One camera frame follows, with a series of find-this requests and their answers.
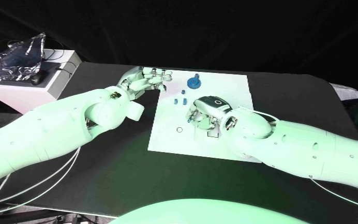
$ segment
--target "blue cylinder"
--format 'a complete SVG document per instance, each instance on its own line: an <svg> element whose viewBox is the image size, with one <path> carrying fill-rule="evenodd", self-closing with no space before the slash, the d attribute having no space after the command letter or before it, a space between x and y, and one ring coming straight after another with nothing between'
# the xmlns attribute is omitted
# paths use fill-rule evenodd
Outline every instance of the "blue cylinder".
<svg viewBox="0 0 358 224"><path fill-rule="evenodd" d="M195 74L195 77L189 78L187 80L187 87L192 89L197 89L200 85L202 83L199 81L199 74Z"/></svg>

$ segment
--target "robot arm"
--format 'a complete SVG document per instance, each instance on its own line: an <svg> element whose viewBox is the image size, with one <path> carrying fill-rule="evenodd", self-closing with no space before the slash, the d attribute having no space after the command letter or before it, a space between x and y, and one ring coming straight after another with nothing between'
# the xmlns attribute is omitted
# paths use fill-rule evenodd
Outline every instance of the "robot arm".
<svg viewBox="0 0 358 224"><path fill-rule="evenodd" d="M358 187L356 140L316 127L280 121L244 107L231 109L226 102L209 108L215 101L222 102L222 99L199 98L186 117L192 117L192 124L203 130L209 130L206 123L210 127L219 126L221 139L238 156L255 157L291 175Z"/></svg>
<svg viewBox="0 0 358 224"><path fill-rule="evenodd" d="M117 128L124 118L140 119L133 102L144 90L166 90L172 71L135 67L118 85L50 102L0 129L0 178L21 167L56 158Z"/></svg>

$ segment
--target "black curtain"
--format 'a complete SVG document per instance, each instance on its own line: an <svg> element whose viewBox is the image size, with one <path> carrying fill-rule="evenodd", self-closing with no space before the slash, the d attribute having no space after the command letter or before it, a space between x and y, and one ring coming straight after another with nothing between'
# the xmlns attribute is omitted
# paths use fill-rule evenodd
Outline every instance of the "black curtain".
<svg viewBox="0 0 358 224"><path fill-rule="evenodd" d="M0 0L0 39L44 32L89 62L310 73L356 86L346 68L358 55L356 6L358 0Z"/></svg>

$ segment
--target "plastic bag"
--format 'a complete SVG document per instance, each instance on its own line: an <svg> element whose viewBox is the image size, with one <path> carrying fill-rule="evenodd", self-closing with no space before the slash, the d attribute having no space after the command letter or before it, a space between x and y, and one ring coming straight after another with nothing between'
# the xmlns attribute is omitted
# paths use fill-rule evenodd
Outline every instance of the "plastic bag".
<svg viewBox="0 0 358 224"><path fill-rule="evenodd" d="M0 53L0 80L27 80L39 72L43 59L44 33L27 41L13 43Z"/></svg>

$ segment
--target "black table surface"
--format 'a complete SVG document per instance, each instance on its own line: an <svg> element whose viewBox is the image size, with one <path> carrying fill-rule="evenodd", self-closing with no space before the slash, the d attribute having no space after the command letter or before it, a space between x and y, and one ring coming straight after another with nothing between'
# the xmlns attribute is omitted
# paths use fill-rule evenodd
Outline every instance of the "black table surface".
<svg viewBox="0 0 358 224"><path fill-rule="evenodd" d="M59 98L115 85L131 67L82 63ZM248 75L257 111L358 139L338 95L325 80L296 74L206 72ZM327 193L309 179L262 163L148 151L157 99L159 91L146 91L135 100L146 108L140 121L125 119L117 129L82 146L62 182L29 205L120 216L166 200L205 198L264 207L309 223L358 222L356 205ZM46 178L72 154L16 171L0 191L0 197L11 195ZM23 203L37 196L62 175L63 172L8 203ZM356 188L319 182L329 190L358 201Z"/></svg>

